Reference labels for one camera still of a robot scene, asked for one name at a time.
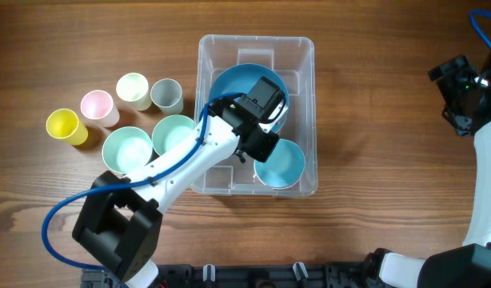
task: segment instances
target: cable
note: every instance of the cable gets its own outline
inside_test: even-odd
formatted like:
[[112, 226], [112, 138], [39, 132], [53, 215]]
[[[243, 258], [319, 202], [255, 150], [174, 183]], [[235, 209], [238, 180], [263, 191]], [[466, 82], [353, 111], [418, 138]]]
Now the cable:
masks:
[[[224, 97], [229, 97], [229, 96], [234, 95], [234, 94], [236, 95], [237, 93], [223, 94], [223, 95], [219, 96], [218, 98], [216, 98], [214, 100], [217, 100], [217, 99], [220, 99], [220, 98], [224, 98]], [[154, 176], [153, 177], [153, 180], [154, 181], [155, 180], [158, 180], [158, 179], [161, 179], [161, 178], [164, 178], [165, 176], [167, 176], [168, 174], [172, 173], [173, 171], [175, 171], [176, 169], [178, 169], [180, 166], [182, 166], [183, 164], [185, 164], [185, 162], [187, 162], [192, 156], [194, 156], [194, 154], [196, 153], [196, 151], [198, 150], [198, 148], [203, 143], [203, 138], [205, 137], [206, 124], [207, 124], [207, 121], [208, 121], [208, 109], [209, 109], [209, 107], [210, 107], [210, 102], [207, 102], [205, 104], [204, 108], [203, 108], [203, 111], [202, 111], [202, 114], [204, 114], [204, 116], [205, 116], [203, 118], [202, 130], [201, 130], [201, 133], [199, 134], [199, 139], [196, 141], [196, 145], [194, 145], [194, 148], [192, 148], [192, 150], [182, 160], [180, 160], [178, 163], [174, 164], [172, 167], [170, 167], [169, 169], [161, 172], [160, 174], [157, 174], [156, 176]], [[52, 256], [54, 256], [57, 260], [59, 260], [60, 262], [65, 263], [65, 264], [68, 264], [68, 265], [71, 265], [71, 266], [74, 266], [74, 267], [77, 267], [77, 268], [81, 268], [81, 269], [104, 270], [105, 269], [104, 266], [91, 265], [91, 264], [76, 262], [76, 261], [73, 261], [71, 259], [68, 259], [68, 258], [60, 255], [52, 247], [52, 245], [50, 244], [50, 241], [48, 239], [48, 225], [50, 224], [50, 221], [52, 220], [52, 217], [62, 207], [66, 206], [66, 205], [68, 205], [68, 204], [72, 203], [73, 201], [78, 200], [80, 198], [88, 197], [88, 196], [95, 195], [95, 194], [100, 194], [100, 193], [106, 193], [106, 192], [110, 192], [110, 191], [115, 191], [115, 190], [124, 190], [124, 189], [129, 189], [129, 188], [134, 188], [134, 187], [149, 185], [149, 184], [150, 184], [150, 180], [149, 179], [145, 179], [145, 180], [142, 180], [142, 181], [139, 181], [139, 182], [122, 183], [122, 184], [114, 184], [114, 185], [108, 185], [108, 186], [95, 187], [93, 189], [86, 190], [84, 192], [75, 194], [73, 196], [70, 196], [70, 197], [68, 197], [68, 198], [60, 201], [58, 204], [56, 204], [48, 212], [48, 214], [45, 216], [45, 220], [43, 220], [43, 224], [42, 224], [42, 227], [41, 227], [41, 238], [42, 238], [43, 245], [45, 246], [46, 250]]]
[[487, 36], [485, 36], [484, 32], [482, 32], [480, 27], [477, 25], [477, 22], [475, 21], [476, 15], [480, 15], [480, 16], [491, 19], [491, 12], [489, 12], [487, 10], [480, 10], [480, 9], [471, 10], [469, 12], [469, 22], [471, 23], [471, 26], [473, 27], [473, 29], [475, 29], [478, 36], [480, 36], [480, 38], [482, 38], [484, 43], [491, 49], [491, 41], [487, 38]]

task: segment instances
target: yellow cup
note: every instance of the yellow cup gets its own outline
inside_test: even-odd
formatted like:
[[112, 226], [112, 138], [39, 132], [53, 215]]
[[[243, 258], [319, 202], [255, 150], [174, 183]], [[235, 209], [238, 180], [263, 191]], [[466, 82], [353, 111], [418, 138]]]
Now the yellow cup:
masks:
[[46, 132], [52, 138], [71, 145], [80, 145], [87, 139], [87, 128], [70, 109], [54, 111], [46, 120]]

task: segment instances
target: transparent storage container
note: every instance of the transparent storage container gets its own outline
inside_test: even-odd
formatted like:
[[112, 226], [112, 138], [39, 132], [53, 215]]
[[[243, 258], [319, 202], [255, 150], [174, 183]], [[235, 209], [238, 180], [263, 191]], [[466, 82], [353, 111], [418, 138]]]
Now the transparent storage container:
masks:
[[226, 69], [256, 63], [275, 71], [289, 91], [289, 117], [280, 138], [296, 142], [305, 156], [304, 173], [294, 186], [275, 190], [263, 185], [254, 173], [254, 160], [245, 155], [219, 162], [197, 179], [191, 188], [203, 194], [260, 194], [284, 197], [310, 196], [318, 187], [317, 126], [315, 108], [314, 47], [304, 37], [206, 35], [199, 42], [198, 87], [194, 121], [208, 101], [210, 87]]

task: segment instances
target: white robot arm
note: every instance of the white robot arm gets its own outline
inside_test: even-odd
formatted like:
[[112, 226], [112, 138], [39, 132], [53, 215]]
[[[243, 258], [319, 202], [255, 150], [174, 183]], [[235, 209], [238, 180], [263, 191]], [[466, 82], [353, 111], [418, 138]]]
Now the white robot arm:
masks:
[[[463, 246], [491, 243], [491, 122], [475, 133], [477, 186], [469, 230]], [[379, 278], [398, 288], [419, 288], [418, 279], [425, 260], [388, 253], [384, 256]]]
[[[150, 258], [162, 215], [194, 180], [233, 154], [266, 161], [279, 139], [272, 129], [288, 114], [286, 97], [262, 77], [248, 94], [229, 94], [208, 104], [192, 134], [150, 164], [123, 179], [105, 172], [93, 188], [108, 188], [86, 198], [73, 238], [129, 287], [147, 287], [158, 274]], [[109, 186], [125, 182], [142, 186]], [[116, 209], [124, 206], [134, 212], [130, 220]]]
[[445, 118], [460, 136], [474, 135], [477, 183], [463, 247], [427, 260], [390, 251], [377, 257], [379, 279], [399, 288], [481, 287], [491, 279], [491, 52], [480, 74], [466, 56], [429, 72], [445, 99]]

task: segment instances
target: light blue cup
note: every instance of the light blue cup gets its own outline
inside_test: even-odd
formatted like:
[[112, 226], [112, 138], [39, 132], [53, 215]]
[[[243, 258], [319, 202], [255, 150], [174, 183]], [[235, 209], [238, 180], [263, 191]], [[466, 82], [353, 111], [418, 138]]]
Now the light blue cup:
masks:
[[192, 134], [194, 120], [183, 115], [170, 115], [163, 118], [153, 130], [151, 141], [158, 155], [173, 149]]
[[299, 145], [280, 139], [265, 163], [254, 161], [254, 173], [265, 185], [286, 189], [295, 185], [305, 168], [304, 153]]
[[152, 153], [150, 136], [132, 126], [112, 132], [102, 147], [103, 162], [112, 171], [123, 174], [148, 164]]

